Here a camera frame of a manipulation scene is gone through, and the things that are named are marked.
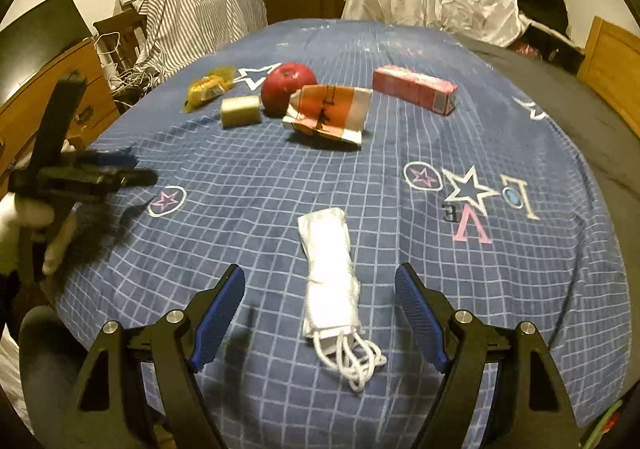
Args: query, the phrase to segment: drawer knob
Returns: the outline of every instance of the drawer knob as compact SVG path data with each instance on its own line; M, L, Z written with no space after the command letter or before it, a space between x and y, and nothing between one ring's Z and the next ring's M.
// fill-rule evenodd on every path
M84 124L86 121L91 119L94 116L94 107L87 106L84 110L82 110L78 115L74 117L74 120L78 124Z

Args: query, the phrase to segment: wooden chair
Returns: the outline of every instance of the wooden chair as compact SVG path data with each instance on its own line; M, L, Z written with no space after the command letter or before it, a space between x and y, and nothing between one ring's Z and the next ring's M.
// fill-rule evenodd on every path
M139 47L135 30L140 28L146 38L146 16L140 16L135 9L127 9L111 18L94 23L95 29L102 36L101 41L111 52L111 59L118 65L119 71L125 71L135 65L138 55L136 47ZM118 45L118 35L120 33L120 45Z
M640 137L640 37L596 16L584 53L578 79Z

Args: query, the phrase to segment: black television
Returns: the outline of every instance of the black television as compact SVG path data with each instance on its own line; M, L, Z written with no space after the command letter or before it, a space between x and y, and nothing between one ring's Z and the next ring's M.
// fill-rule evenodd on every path
M91 32L73 0L46 0L0 30L0 105Z

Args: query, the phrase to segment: pink box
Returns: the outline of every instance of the pink box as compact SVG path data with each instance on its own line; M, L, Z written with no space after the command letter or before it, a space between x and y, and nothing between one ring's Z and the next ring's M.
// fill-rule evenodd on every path
M458 86L407 68L387 65L373 73L373 89L386 95L427 108L440 115L449 115L456 106Z

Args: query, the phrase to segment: apple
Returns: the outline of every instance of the apple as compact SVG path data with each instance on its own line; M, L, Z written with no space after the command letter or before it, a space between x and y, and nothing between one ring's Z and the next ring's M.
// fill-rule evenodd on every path
M287 113L289 98L303 86L318 84L311 68L299 63L284 63L271 72L262 84L264 112L273 117Z

